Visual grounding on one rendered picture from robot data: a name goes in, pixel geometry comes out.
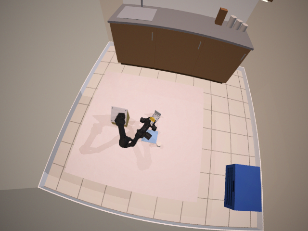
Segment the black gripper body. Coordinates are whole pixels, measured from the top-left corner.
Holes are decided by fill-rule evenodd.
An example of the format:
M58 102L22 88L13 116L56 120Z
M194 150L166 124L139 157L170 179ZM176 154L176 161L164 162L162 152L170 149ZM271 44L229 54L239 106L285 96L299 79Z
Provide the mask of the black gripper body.
M140 122L144 123L144 122L143 122L143 119L144 119L144 118L141 117L141 118L140 118ZM149 127L146 127L146 125L145 125L145 126L143 125L142 127L145 128L146 131L147 131L147 129L148 129L149 127L151 127L153 131L156 131L156 129L157 129L157 127L154 126L154 125L152 125L152 126L150 125Z

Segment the light blue flat mat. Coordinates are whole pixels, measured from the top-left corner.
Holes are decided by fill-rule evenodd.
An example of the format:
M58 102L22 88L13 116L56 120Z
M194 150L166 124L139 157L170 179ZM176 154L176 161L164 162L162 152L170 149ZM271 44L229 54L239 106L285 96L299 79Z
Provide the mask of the light blue flat mat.
M158 131L153 131L153 130L149 130L149 129L148 129L146 132L150 133L150 134L152 135L152 137L151 137L149 140L147 140L145 137L143 137L143 138L141 139L141 141L156 143Z

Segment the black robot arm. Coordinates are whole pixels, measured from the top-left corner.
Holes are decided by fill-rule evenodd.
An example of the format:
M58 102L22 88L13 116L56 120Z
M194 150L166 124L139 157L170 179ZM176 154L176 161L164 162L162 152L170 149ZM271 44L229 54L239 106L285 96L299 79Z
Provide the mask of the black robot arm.
M122 148L134 147L139 138L142 139L143 137L145 137L147 140L149 140L152 137L152 135L146 132L146 129L143 127L139 130L137 129L134 139L126 136L125 129L124 129L124 124L126 123L125 118L126 118L125 113L118 113L115 119L115 123L119 128L119 134L120 134L119 146L120 147ZM143 119L143 122L144 122L144 126L146 125L146 127L149 127L151 125L150 124L151 120L149 119ZM131 143L129 143L129 141L131 141Z

